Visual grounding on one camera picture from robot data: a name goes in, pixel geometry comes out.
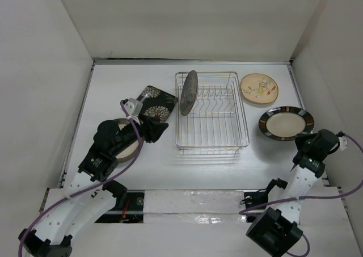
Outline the grey reindeer round plate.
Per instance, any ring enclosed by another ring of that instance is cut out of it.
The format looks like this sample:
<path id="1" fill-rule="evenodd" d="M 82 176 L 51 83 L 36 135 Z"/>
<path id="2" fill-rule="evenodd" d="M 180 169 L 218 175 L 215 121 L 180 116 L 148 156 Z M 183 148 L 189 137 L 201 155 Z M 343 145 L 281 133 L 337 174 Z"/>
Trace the grey reindeer round plate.
<path id="1" fill-rule="evenodd" d="M 182 116 L 187 116 L 196 101 L 199 89 L 198 75 L 195 70 L 191 70 L 185 81 L 180 97 L 180 112 Z"/>

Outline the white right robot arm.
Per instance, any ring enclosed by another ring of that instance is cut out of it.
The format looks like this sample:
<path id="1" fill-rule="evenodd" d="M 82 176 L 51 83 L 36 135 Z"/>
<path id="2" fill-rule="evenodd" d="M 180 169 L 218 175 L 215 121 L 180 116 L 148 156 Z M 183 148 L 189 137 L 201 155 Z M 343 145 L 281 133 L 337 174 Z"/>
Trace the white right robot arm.
<path id="1" fill-rule="evenodd" d="M 293 158 L 286 188 L 281 193 L 270 188 L 262 193 L 266 205 L 264 212 L 256 217 L 246 236 L 270 256 L 283 256 L 303 236 L 298 227 L 303 197 L 325 172 L 325 158 L 340 147 L 338 135 L 321 129 L 318 133 L 295 139 L 297 153 Z"/>

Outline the beige leaf pattern plate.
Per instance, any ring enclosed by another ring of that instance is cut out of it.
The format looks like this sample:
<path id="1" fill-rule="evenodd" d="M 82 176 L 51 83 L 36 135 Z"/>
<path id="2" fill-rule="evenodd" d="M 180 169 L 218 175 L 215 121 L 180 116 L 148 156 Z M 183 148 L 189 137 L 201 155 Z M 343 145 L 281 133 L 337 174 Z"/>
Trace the beige leaf pattern plate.
<path id="1" fill-rule="evenodd" d="M 255 104 L 271 104 L 279 95 L 277 82 L 261 73 L 245 75 L 240 83 L 240 89 L 243 97 Z"/>

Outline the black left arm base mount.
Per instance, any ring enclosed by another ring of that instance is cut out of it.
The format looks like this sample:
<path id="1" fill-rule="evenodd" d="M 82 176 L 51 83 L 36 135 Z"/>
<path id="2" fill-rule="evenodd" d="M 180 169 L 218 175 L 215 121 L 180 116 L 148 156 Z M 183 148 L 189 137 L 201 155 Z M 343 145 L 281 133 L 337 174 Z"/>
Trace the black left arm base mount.
<path id="1" fill-rule="evenodd" d="M 128 189 L 113 180 L 102 187 L 102 190 L 112 194 L 115 206 L 103 214 L 97 223 L 135 224 L 143 223 L 144 191 L 128 191 Z"/>

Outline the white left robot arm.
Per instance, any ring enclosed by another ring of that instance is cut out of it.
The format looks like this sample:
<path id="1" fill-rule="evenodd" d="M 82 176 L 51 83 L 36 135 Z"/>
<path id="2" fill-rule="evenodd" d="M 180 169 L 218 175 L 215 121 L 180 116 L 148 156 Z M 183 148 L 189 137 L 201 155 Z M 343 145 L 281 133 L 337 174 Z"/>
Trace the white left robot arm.
<path id="1" fill-rule="evenodd" d="M 167 123 L 147 116 L 130 117 L 123 129 L 114 120 L 100 123 L 65 196 L 19 234 L 18 256 L 23 251 L 32 256 L 70 256 L 76 234 L 106 211 L 126 204 L 127 188 L 116 181 L 125 170 L 113 174 L 117 155 L 135 142 L 139 154 L 144 142 L 157 142 L 167 128 Z"/>

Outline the cream plate black glossy rim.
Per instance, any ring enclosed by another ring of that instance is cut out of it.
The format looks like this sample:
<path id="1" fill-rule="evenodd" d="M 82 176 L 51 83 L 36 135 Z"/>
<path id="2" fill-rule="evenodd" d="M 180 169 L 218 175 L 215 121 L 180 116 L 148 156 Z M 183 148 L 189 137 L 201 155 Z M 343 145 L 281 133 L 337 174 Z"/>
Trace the cream plate black glossy rim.
<path id="1" fill-rule="evenodd" d="M 262 134 L 277 141 L 293 141 L 300 134 L 309 134 L 314 125 L 315 120 L 309 112 L 293 106 L 269 109 L 258 121 Z"/>

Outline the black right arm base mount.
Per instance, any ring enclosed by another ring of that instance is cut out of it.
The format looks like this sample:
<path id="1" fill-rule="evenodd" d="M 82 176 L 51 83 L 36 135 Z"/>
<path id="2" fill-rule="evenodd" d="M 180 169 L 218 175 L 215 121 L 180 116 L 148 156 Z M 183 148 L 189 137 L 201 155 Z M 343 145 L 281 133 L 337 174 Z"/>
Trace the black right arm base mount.
<path id="1" fill-rule="evenodd" d="M 264 213 L 250 213 L 253 209 L 265 209 L 269 202 L 269 193 L 277 186 L 278 188 L 285 189 L 288 182 L 282 179 L 272 179 L 265 189 L 259 189 L 253 192 L 244 193 L 244 199 L 240 201 L 240 205 L 245 205 L 245 210 L 239 212 L 239 215 L 247 217 L 247 222 L 253 224 L 270 224 L 281 225 L 286 222 L 286 219 L 282 218 L 277 210 L 268 208 L 266 214 Z"/>

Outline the black floral square plate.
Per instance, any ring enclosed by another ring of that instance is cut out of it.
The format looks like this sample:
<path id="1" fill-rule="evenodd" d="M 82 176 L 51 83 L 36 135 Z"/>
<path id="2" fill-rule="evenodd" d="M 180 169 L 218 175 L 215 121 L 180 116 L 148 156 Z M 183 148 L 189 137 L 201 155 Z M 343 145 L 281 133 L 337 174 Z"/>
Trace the black floral square plate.
<path id="1" fill-rule="evenodd" d="M 137 100 L 142 103 L 140 115 L 154 117 L 165 123 L 173 112 L 178 98 L 154 86 L 146 86 Z"/>

